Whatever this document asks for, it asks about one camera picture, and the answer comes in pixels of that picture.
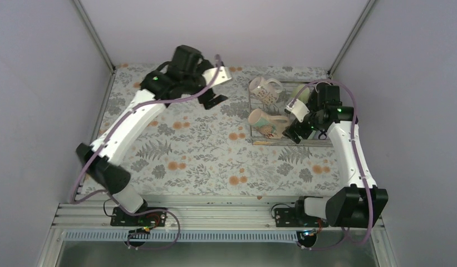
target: floral tablecloth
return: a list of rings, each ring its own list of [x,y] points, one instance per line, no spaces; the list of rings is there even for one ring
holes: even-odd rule
[[[154,65],[117,69],[100,134],[130,103]],[[147,195],[333,195],[338,171],[332,147],[253,146],[249,138],[248,82],[256,76],[311,81],[326,71],[309,67],[230,67],[233,79],[215,86],[229,100],[211,110],[197,102],[173,104],[148,124],[126,153],[122,167]],[[84,193],[100,189],[86,178]]]

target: dish rack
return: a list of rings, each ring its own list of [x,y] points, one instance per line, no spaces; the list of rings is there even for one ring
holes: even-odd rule
[[[305,85],[309,83],[308,81],[280,81],[284,87],[284,91],[279,93],[279,98],[274,104],[266,105],[261,102],[259,99],[255,98],[248,90],[248,103],[249,103],[249,113],[256,108],[260,108],[269,115],[281,115],[289,117],[290,121],[294,121],[295,116],[285,112],[285,108],[289,100],[291,99],[292,92],[299,85]],[[287,137],[282,137],[281,139],[268,139],[264,137],[261,133],[256,131],[254,127],[250,125],[250,137],[253,145],[264,145],[264,146],[333,146],[331,141],[327,138],[326,140],[318,139],[320,132],[313,132],[308,139],[303,139],[300,143],[296,144],[294,141]]]

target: mug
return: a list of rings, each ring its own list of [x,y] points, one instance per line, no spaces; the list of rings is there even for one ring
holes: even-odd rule
[[[275,89],[274,86],[269,83],[277,83],[281,89]],[[262,76],[256,77],[249,83],[249,92],[255,95],[255,97],[263,104],[270,105],[277,101],[279,93],[284,90],[281,82],[276,79],[265,79]]]
[[[282,138],[282,132],[290,125],[285,116],[271,116],[259,108],[251,112],[248,123],[268,139]]]

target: wall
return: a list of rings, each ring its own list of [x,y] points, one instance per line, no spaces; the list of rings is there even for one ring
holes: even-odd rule
[[[71,1],[0,1],[0,266],[34,266],[110,71]]]
[[[115,64],[185,44],[233,65],[330,68],[367,0],[81,0]]]
[[[399,265],[457,266],[457,0],[379,1],[335,78],[358,98]]]

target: robotic arm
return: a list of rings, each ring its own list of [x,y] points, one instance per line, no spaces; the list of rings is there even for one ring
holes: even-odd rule
[[[164,101],[166,104],[152,105],[148,102],[154,100],[182,102],[178,99],[182,94],[194,95],[207,85],[211,87],[231,80],[228,69],[222,62],[219,64],[219,68],[215,68],[203,58],[200,51],[192,47],[177,47],[170,62],[163,63],[155,71],[146,75],[141,83],[141,89],[137,91],[128,107],[109,130],[91,145],[81,143],[76,149],[80,161],[85,165],[99,147],[101,148],[98,156],[87,169],[87,173],[127,211],[131,213],[143,211],[147,204],[130,185],[130,173],[119,165],[125,152],[148,123],[170,105],[168,103],[170,101]],[[166,66],[166,72],[162,73],[162,69]],[[215,96],[212,89],[198,96],[199,103],[206,110],[226,99],[228,98],[223,95]]]
[[[344,186],[332,197],[302,197],[296,202],[298,217],[323,218],[331,226],[367,228],[370,212],[366,190],[369,190],[374,225],[387,203],[388,195],[385,189],[377,187],[371,176],[361,148],[357,120],[353,122],[353,107],[342,105],[340,88],[328,82],[319,82],[306,105],[296,100],[292,106],[286,107],[286,111],[293,113],[296,119],[284,135],[296,143],[301,138],[308,138],[313,131],[327,130],[337,155],[340,183]],[[354,140],[351,140],[353,124]],[[365,188],[362,179],[367,181],[368,188]]]

